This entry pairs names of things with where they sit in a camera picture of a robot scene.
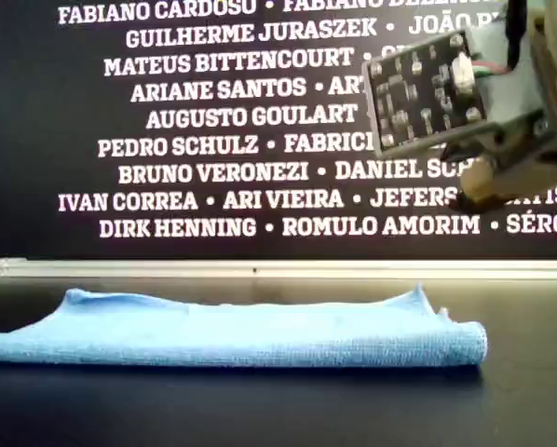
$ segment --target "dark tabletop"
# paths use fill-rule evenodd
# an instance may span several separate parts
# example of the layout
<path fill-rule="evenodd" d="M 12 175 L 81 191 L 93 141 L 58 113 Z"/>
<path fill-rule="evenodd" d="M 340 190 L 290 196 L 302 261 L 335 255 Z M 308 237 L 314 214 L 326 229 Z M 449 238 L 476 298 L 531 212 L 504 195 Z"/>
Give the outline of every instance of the dark tabletop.
<path fill-rule="evenodd" d="M 0 365 L 0 447 L 557 446 L 557 281 L 424 281 L 481 321 L 479 369 L 210 371 Z M 70 287 L 201 303 L 376 301 L 384 280 L 0 280 L 0 331 Z"/>

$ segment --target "folded cloth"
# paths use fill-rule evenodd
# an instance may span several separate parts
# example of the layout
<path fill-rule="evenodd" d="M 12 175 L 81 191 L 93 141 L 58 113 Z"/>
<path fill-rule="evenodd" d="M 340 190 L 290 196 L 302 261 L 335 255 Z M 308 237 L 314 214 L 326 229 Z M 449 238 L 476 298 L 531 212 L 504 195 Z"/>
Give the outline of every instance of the folded cloth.
<path fill-rule="evenodd" d="M 0 333 L 0 361 L 184 367 L 477 365 L 478 322 L 436 314 L 421 286 L 370 304 L 196 305 L 69 290 L 55 312 Z"/>

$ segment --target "black wall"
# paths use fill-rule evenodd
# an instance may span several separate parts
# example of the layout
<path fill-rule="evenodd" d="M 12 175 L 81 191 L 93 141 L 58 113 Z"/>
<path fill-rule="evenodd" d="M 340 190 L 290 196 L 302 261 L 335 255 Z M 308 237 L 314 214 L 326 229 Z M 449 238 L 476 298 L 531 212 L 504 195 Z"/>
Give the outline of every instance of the black wall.
<path fill-rule="evenodd" d="M 364 53 L 382 54 L 388 46 L 410 44 L 428 37 L 427 33 L 412 34 L 416 17 L 436 16 L 421 20 L 428 31 L 449 31 L 450 22 L 457 25 L 483 22 L 498 7 L 496 2 L 461 2 L 452 5 L 418 6 L 418 0 L 385 0 L 381 7 L 285 12 L 283 0 L 272 8 L 258 2 L 251 15 L 200 17 L 176 20 L 108 22 L 83 25 L 59 25 L 58 7 L 53 0 L 28 2 L 0 0 L 0 257 L 15 256 L 32 259 L 557 259 L 557 225 L 555 232 L 545 233 L 532 221 L 522 220 L 528 210 L 557 216 L 557 191 L 548 197 L 550 203 L 515 204 L 505 210 L 475 218 L 463 230 L 462 219 L 445 206 L 374 208 L 369 200 L 376 188 L 442 188 L 457 186 L 457 178 L 435 176 L 433 167 L 418 161 L 420 178 L 380 180 L 340 180 L 336 178 L 335 162 L 353 163 L 374 160 L 370 142 L 362 151 L 286 152 L 284 134 L 326 134 L 327 132 L 368 132 L 365 98 L 361 93 L 331 94 L 334 79 L 359 75 Z M 156 2 L 150 2 L 154 8 Z M 245 0 L 234 2 L 247 4 Z M 312 0 L 308 4 L 322 3 Z M 355 4 L 358 2 L 340 2 Z M 342 20 L 376 18 L 377 36 L 333 37 L 281 42 L 227 43 L 176 47 L 129 48 L 129 30 L 211 26 L 253 23 L 260 33 L 265 22 L 309 20 Z M 229 70 L 224 72 L 105 76 L 107 58 L 134 58 L 176 55 L 195 59 L 198 53 L 264 51 L 272 49 L 344 48 L 350 56 L 339 58 L 339 67 L 290 68 L 279 70 Z M 182 83 L 213 81 L 216 92 L 219 81 L 256 78 L 303 78 L 305 96 L 200 101 L 140 102 L 130 101 L 136 84 Z M 322 83 L 323 89 L 316 90 Z M 186 129 L 148 129 L 151 112 L 161 110 L 242 107 L 252 115 L 255 107 L 276 105 L 357 104 L 352 122 L 342 124 L 304 124 L 255 126 L 249 120 L 245 127 L 203 127 Z M 127 138 L 165 138 L 206 135 L 246 135 L 258 139 L 258 153 L 216 156 L 99 157 L 98 140 Z M 275 142 L 268 148 L 267 142 Z M 198 177 L 197 165 L 207 163 L 308 163 L 309 180 L 261 183 L 204 182 Z M 119 166 L 189 165 L 194 180 L 189 183 L 119 184 Z M 324 175 L 318 169 L 325 169 Z M 344 203 L 336 209 L 272 209 L 265 191 L 335 189 Z M 237 191 L 261 191 L 260 209 L 224 210 L 227 194 Z M 60 211 L 60 194 L 131 192 L 193 192 L 198 210 L 155 210 L 146 212 L 114 211 L 107 202 L 107 211 Z M 392 193 L 401 197 L 404 191 Z M 215 203 L 209 205 L 208 197 Z M 425 229 L 436 222 L 461 224 L 461 231 L 450 234 L 396 234 L 392 224 L 401 225 L 399 218 L 423 218 Z M 156 219 L 250 218 L 256 231 L 250 237 L 156 237 Z M 370 218 L 377 225 L 372 235 L 345 236 L 284 236 L 284 218 L 351 217 L 362 222 Z M 149 220 L 150 237 L 101 237 L 100 221 L 113 219 Z M 523 222 L 521 231 L 516 222 Z M 266 226 L 273 225 L 273 231 Z"/>

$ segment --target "circuit board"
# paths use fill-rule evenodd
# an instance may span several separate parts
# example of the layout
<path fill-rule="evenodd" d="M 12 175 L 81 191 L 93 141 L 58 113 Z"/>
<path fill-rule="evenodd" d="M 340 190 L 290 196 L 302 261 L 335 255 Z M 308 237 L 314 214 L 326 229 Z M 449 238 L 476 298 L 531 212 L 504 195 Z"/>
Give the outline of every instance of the circuit board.
<path fill-rule="evenodd" d="M 486 119 L 474 82 L 459 89 L 454 79 L 459 58 L 471 69 L 464 32 L 369 62 L 366 78 L 383 152 Z"/>

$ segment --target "white connector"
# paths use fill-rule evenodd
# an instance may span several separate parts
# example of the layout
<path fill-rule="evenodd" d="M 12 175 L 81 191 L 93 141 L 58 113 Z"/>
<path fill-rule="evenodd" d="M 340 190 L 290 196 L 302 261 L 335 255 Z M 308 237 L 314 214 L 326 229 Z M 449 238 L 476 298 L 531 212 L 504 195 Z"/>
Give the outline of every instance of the white connector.
<path fill-rule="evenodd" d="M 453 61 L 451 69 L 456 91 L 463 95 L 472 94 L 475 89 L 475 74 L 471 59 L 465 53 L 460 53 Z"/>

